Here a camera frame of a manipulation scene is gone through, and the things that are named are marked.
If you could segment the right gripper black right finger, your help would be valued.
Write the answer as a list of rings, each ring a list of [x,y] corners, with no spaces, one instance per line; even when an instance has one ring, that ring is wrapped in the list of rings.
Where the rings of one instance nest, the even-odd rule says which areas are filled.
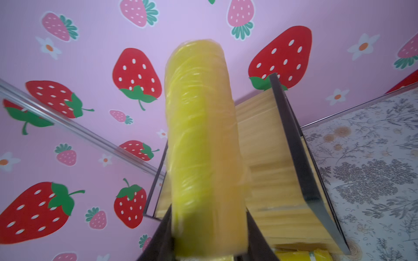
[[[247,222],[248,250],[243,254],[235,256],[235,261],[279,261],[279,258],[265,240],[249,211],[247,211]]]

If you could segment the yellow trash bag roll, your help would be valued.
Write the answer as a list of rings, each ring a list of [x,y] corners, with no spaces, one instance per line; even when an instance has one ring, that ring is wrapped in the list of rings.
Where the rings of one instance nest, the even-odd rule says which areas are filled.
[[[165,71],[172,237],[180,259],[247,251],[248,169],[220,44],[190,41]]]

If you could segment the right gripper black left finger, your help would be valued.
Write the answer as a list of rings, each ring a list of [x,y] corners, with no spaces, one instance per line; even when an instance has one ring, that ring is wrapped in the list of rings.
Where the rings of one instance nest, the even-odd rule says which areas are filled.
[[[174,261],[174,239],[172,237],[172,207],[170,206],[154,233],[150,244],[137,261]]]

